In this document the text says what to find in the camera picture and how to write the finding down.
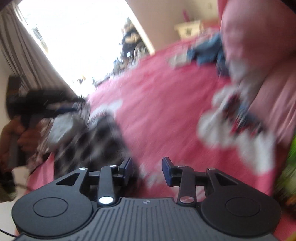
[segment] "gray curtain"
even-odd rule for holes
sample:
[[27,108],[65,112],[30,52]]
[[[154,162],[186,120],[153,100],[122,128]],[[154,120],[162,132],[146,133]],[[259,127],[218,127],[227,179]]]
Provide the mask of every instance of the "gray curtain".
[[0,12],[0,47],[14,74],[22,76],[24,90],[66,89],[70,95],[75,95],[24,24],[14,2]]

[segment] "ribbed gray surface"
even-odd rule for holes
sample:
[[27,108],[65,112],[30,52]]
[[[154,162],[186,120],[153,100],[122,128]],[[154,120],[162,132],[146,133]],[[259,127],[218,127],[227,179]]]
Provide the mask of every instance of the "ribbed gray surface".
[[[19,237],[18,241],[36,241]],[[184,208],[166,199],[122,199],[101,208],[84,229],[58,241],[275,241],[272,235],[241,239],[222,234],[208,226],[194,208]]]

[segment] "bed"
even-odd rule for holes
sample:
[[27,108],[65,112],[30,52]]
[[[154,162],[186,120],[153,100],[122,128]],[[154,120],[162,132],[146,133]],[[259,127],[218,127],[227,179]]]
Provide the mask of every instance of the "bed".
[[[123,138],[140,168],[144,185],[138,197],[174,197],[178,188],[167,187],[161,169],[161,159],[168,156],[175,165],[188,165],[204,172],[215,167],[255,187],[272,194],[277,167],[263,172],[243,160],[236,146],[209,146],[200,136],[199,121],[213,109],[215,93],[229,85],[228,78],[218,78],[215,65],[191,63],[173,69],[167,59],[194,43],[181,41],[142,59],[139,65],[123,76],[107,81],[90,95],[91,116],[99,110],[114,113]],[[277,149],[275,160],[282,163],[285,152]],[[28,186],[39,188],[53,180],[54,156],[30,176]],[[197,187],[197,198],[204,192]],[[296,231],[296,222],[283,212],[275,236],[285,240]]]

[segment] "spotted fabric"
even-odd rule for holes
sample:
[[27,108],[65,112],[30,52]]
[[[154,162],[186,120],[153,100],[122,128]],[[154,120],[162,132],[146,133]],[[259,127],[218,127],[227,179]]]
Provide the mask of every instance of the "spotted fabric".
[[70,142],[61,145],[55,155],[54,178],[80,167],[93,172],[107,165],[120,165],[129,156],[113,116],[104,113],[93,118]]

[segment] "white floor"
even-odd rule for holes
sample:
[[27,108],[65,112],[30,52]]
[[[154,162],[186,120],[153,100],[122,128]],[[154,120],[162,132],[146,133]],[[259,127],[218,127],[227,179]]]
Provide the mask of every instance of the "white floor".
[[[28,178],[28,171],[25,167],[18,167],[13,170],[13,174],[15,176],[15,183],[26,184]],[[3,202],[0,203],[0,229],[15,234],[15,225],[12,221],[11,217],[11,209],[14,205],[15,201],[24,195],[25,190],[17,187],[17,198],[13,202]],[[1,241],[11,241],[14,238],[3,234],[0,232],[0,240]]]

